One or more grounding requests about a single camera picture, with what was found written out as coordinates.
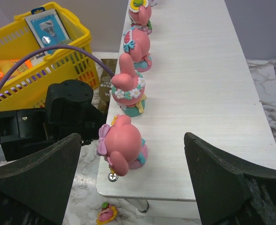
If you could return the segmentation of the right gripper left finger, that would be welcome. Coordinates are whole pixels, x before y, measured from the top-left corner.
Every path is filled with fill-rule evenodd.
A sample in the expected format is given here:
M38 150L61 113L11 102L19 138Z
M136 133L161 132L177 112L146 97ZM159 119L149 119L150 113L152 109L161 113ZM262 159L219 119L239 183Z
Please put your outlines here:
M71 134L0 166L0 225L62 224L80 151L80 135Z

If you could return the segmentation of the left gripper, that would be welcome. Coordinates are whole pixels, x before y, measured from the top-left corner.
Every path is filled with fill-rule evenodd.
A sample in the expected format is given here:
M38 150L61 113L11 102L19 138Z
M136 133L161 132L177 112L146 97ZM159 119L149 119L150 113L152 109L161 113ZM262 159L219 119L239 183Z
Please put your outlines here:
M91 143L91 121L69 113L47 113L44 108L0 112L0 147L6 161L21 159L64 139L81 136Z

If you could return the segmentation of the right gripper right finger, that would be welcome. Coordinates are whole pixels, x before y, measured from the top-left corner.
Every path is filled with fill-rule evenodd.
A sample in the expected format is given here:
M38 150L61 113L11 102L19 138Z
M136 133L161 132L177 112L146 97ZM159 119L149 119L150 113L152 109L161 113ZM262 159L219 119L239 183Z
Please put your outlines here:
M186 161L203 225L276 225L276 170L184 136Z

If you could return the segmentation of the pink toy orange plate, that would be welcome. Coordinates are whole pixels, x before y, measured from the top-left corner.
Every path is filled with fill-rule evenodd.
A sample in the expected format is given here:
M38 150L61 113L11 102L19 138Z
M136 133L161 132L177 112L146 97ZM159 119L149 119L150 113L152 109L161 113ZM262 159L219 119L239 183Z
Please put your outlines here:
M109 204L108 202L102 203L102 209L98 213L96 224L104 225L113 221L118 214L118 210L115 206Z

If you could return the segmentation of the pink bear toy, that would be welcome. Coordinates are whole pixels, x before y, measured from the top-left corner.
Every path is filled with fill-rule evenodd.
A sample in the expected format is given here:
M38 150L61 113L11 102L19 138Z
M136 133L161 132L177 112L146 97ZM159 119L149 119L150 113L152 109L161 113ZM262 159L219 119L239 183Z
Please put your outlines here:
M129 116L115 115L111 124L102 125L98 136L96 153L104 157L112 173L125 176L146 163L146 142Z

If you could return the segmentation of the pink mushroom toy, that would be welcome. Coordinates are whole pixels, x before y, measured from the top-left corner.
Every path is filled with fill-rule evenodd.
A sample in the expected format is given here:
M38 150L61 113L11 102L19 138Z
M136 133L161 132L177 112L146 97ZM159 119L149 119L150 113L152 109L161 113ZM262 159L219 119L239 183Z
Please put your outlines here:
M120 73L111 79L112 97L120 106L124 114L136 117L144 113L146 82L140 72L135 70L129 54L123 53L119 57Z

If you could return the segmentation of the pink toy blue bow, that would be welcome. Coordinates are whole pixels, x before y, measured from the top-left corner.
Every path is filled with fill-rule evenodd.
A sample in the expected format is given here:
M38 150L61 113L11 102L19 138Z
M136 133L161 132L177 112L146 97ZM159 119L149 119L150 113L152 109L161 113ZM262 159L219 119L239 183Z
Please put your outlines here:
M123 51L129 54L138 72L145 72L152 67L150 57L150 38L138 28L130 28L123 34Z

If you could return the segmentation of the pink toy yellow top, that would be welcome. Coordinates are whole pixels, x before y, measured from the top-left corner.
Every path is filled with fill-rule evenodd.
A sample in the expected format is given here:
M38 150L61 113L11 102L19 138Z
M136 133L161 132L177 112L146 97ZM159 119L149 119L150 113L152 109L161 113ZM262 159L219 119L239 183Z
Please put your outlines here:
M137 28L147 35L152 33L151 25L151 6L148 0L130 0L128 15L131 21L131 27Z

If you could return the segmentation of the pink white bunny toy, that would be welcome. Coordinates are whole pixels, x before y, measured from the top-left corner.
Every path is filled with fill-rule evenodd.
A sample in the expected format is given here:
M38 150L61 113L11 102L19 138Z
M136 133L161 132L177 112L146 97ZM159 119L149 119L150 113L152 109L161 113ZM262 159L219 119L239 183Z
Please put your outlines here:
M149 0L149 4L151 7L157 5L157 3L158 3L158 0Z

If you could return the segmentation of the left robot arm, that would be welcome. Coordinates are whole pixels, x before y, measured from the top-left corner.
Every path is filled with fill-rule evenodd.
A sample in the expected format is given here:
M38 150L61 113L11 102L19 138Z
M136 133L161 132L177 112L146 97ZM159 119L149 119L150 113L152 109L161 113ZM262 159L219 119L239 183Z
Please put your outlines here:
M72 133L81 145L99 138L105 123L92 105L93 89L79 80L66 80L48 87L45 106L0 112L0 148L6 161L13 161L62 140Z

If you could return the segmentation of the white metal shelf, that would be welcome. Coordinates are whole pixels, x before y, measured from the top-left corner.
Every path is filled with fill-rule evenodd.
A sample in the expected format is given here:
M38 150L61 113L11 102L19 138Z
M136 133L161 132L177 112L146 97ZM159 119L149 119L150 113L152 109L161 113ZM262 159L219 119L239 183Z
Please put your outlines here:
M276 170L276 142L223 0L161 0L153 8L146 107L132 119L148 147L146 164L116 182L101 160L97 192L146 199L149 214L199 216L184 135Z

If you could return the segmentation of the orange snack box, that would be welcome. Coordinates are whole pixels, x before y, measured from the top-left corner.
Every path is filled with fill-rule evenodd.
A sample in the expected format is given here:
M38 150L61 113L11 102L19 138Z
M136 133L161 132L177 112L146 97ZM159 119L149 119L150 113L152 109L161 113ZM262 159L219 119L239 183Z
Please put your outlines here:
M18 61L19 60L0 60L0 81ZM30 60L27 60L18 67L18 69L10 76L10 78L18 76L30 68L32 68L32 63Z

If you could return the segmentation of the yellow plastic basket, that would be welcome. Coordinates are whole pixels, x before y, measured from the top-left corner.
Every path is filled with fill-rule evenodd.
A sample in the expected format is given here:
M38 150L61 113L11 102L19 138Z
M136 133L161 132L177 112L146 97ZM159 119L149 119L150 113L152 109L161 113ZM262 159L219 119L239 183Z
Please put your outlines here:
M90 31L71 11L56 2L46 3L43 8L57 11L72 46L91 51ZM40 48L24 19L29 15L17 15L14 22L0 28L0 60L19 60ZM76 79L93 89L99 87L95 63L82 53L61 49L51 55L39 54L31 58L31 63L32 68L9 79L0 90L0 112L44 107L48 86L53 83Z

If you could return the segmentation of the brown snack bag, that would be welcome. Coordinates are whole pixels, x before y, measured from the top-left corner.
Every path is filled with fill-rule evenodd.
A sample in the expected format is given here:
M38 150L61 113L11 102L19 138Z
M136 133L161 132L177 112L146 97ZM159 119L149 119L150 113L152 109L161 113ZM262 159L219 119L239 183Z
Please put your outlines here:
M117 59L101 59L101 61L114 73L117 66ZM99 104L98 110L106 112L110 102L111 76L105 71L102 71L100 76L99 86Z

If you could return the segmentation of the blue razor package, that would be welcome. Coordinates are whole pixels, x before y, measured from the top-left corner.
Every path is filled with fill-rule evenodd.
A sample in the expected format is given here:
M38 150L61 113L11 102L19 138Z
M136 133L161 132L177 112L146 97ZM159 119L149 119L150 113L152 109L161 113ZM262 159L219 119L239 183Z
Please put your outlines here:
M70 37L55 9L25 17L25 21L41 48L63 44Z

